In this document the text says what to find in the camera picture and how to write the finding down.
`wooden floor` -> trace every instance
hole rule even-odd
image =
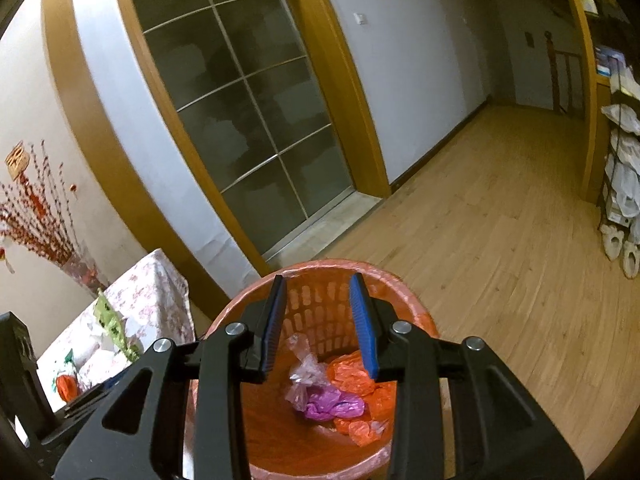
[[[640,404],[640,278],[577,197],[575,123],[489,107],[326,257],[389,270],[443,338],[484,338],[590,474]]]

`white wall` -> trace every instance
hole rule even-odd
[[[516,102],[553,108],[549,58],[545,31],[551,31],[556,50],[580,54],[580,38],[572,23],[558,17],[540,0],[497,0],[502,26],[509,45]],[[525,32],[533,35],[535,48],[527,46]],[[564,58],[560,58],[561,102],[567,101]],[[577,61],[572,64],[574,100],[582,99],[582,83]]]
[[[78,186],[78,198],[71,200],[78,235],[114,281],[145,251],[105,197],[69,130],[50,76],[40,10],[40,0],[25,0],[0,40],[0,182],[10,181],[4,158],[12,147],[44,139],[52,168],[63,162],[67,184]],[[39,355],[92,297],[25,248],[14,244],[6,254],[15,274],[0,263],[0,313],[11,310],[27,324]]]
[[[331,0],[393,181],[484,101],[496,82],[485,0]],[[353,13],[367,16],[357,25]]]

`wooden door frame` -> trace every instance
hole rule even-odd
[[[598,124],[598,98],[596,82],[596,57],[593,40],[589,30],[587,15],[582,8],[581,0],[569,0],[575,27],[582,43],[582,88],[584,95],[585,136],[583,144],[584,163],[580,176],[580,197],[588,200],[590,182],[592,181],[593,160],[596,151],[596,127]]]
[[[380,142],[358,70],[330,0],[286,0],[318,78],[355,189],[387,198]]]

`sliding glass door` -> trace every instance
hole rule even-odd
[[[352,189],[283,0],[134,0],[207,171],[267,257]]]

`red decoration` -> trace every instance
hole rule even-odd
[[[104,290],[106,286],[98,278],[95,264],[87,262],[78,242],[62,175],[63,165],[60,164],[58,174],[54,175],[44,140],[41,148],[42,161],[31,145],[30,158],[36,173],[33,184],[26,171],[10,184],[0,183],[4,194],[4,202],[0,203],[0,238],[11,238],[97,294],[99,288]]]

